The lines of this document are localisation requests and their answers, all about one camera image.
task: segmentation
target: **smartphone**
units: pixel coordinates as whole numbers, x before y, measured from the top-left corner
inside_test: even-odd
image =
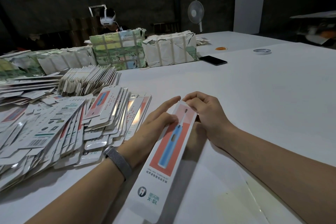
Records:
[[[212,56],[200,57],[199,60],[203,60],[203,61],[208,62],[208,63],[210,63],[212,65],[215,65],[215,66],[219,66],[219,65],[223,65],[223,64],[227,63],[227,61],[225,61],[225,60],[217,59],[217,58],[212,57]]]

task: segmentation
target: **watch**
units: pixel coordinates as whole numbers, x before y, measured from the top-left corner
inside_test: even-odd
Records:
[[[104,155],[109,158],[118,167],[123,174],[125,180],[132,175],[132,168],[125,158],[115,149],[114,146],[109,146],[104,150]]]

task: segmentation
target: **black hair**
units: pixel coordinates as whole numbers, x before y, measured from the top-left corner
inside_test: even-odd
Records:
[[[100,12],[99,12],[99,16],[100,16],[101,18],[104,18],[104,17],[105,17],[104,10],[105,10],[105,8],[101,9]],[[115,11],[114,11],[112,8],[107,8],[107,10],[106,10],[106,16],[107,16],[107,17],[111,17],[111,18],[113,18],[113,16],[114,16],[115,14],[116,14],[116,13],[115,13]]]

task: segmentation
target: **white vr headset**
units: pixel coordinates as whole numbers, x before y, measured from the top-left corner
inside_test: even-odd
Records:
[[[114,23],[114,19],[116,18],[116,14],[114,13],[114,16],[111,18],[111,17],[107,17],[106,16],[106,10],[107,8],[105,7],[104,9],[104,18],[100,18],[100,23],[105,26],[105,25],[112,25]]]

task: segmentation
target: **person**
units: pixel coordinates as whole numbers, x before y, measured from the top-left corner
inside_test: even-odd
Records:
[[[118,148],[131,167],[145,161],[164,127],[177,121],[166,111],[179,100],[179,96],[174,97],[150,113],[134,136]],[[198,112],[208,139],[259,178],[303,220],[308,224],[335,223],[336,167],[240,130],[228,120],[215,97],[193,92],[183,100]],[[100,223],[123,182],[122,173],[106,158],[26,223]]]
[[[128,30],[128,27],[126,26],[119,26],[118,23],[115,21],[115,11],[112,8],[107,8],[106,10],[106,17],[107,18],[114,18],[114,22],[112,23],[112,25],[103,25],[104,29],[101,32],[101,34],[107,34],[107,33],[114,33],[114,32],[118,32],[118,31],[124,31],[124,30]],[[99,11],[99,16],[101,19],[105,18],[105,10],[101,9]]]

